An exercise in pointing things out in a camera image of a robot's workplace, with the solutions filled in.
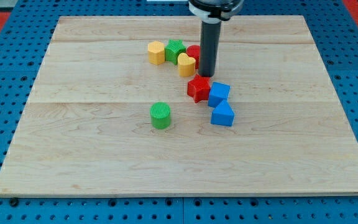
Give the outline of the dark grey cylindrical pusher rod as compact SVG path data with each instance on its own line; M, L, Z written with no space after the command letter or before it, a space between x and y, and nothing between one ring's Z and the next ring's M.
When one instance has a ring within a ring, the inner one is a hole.
M213 77L216 68L221 23L201 23L200 56L198 73L202 77Z

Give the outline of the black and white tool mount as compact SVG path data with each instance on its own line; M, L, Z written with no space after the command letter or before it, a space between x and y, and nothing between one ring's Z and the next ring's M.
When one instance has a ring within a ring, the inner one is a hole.
M228 21L244 6L244 0L189 0L189 10L208 24Z

